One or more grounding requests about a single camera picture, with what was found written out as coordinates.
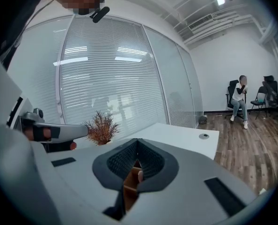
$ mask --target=jeans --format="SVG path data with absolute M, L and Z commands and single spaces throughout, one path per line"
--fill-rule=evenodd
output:
M 233 116 L 235 116 L 235 117 L 237 116 L 239 107 L 241 107 L 242 112 L 243 112 L 244 121 L 247 121 L 247 108 L 246 108 L 246 104 L 244 103 L 244 101 L 243 100 L 236 101 L 236 100 L 232 99 L 231 104 L 234 106 Z

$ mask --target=potted plant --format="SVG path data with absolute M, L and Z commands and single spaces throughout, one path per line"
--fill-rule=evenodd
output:
M 115 133 L 119 133 L 119 124 L 113 123 L 112 114 L 104 114 L 96 111 L 92 117 L 92 122 L 85 122 L 88 128 L 88 139 L 96 143 L 97 146 L 105 145 L 111 141 Z

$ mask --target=person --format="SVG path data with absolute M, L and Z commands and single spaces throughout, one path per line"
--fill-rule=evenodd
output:
M 27 22 L 34 16 L 36 6 L 41 0 L 1 0 L 4 9 L 0 7 L 0 61 L 7 70 L 12 57 L 20 44 L 21 36 L 27 26 Z M 79 14 L 85 13 L 87 10 L 94 10 L 99 7 L 104 0 L 56 0 L 63 7 L 78 11 Z M 30 140 L 34 140 L 33 128 L 27 127 L 23 132 Z M 50 139 L 51 131 L 45 127 L 43 129 L 46 140 Z M 71 142 L 68 149 L 75 149 L 77 144 Z
M 247 108 L 245 102 L 243 101 L 244 94 L 247 92 L 247 78 L 246 76 L 241 75 L 239 80 L 240 82 L 236 84 L 236 88 L 231 100 L 231 104 L 234 106 L 231 121 L 234 121 L 234 118 L 237 116 L 239 107 L 241 107 L 244 118 L 243 125 L 245 129 L 248 129 Z

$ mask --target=chair headrest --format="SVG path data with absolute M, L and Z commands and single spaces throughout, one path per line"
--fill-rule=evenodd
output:
M 274 81 L 274 77 L 273 77 L 272 75 L 270 75 L 270 76 L 264 76 L 264 81 L 266 81 L 266 82 L 272 82 L 272 81 Z
M 229 82 L 229 86 L 230 86 L 230 87 L 235 87 L 235 86 L 237 85 L 238 82 L 239 82 L 238 80 L 230 81 L 230 82 Z

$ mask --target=wooden floor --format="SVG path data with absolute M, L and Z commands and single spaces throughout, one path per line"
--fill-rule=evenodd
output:
M 242 179 L 256 194 L 262 188 L 274 188 L 278 182 L 278 118 L 261 113 L 249 115 L 249 128 L 242 119 L 234 123 L 225 114 L 208 114 L 206 125 L 198 128 L 217 130 L 219 142 L 215 161 Z

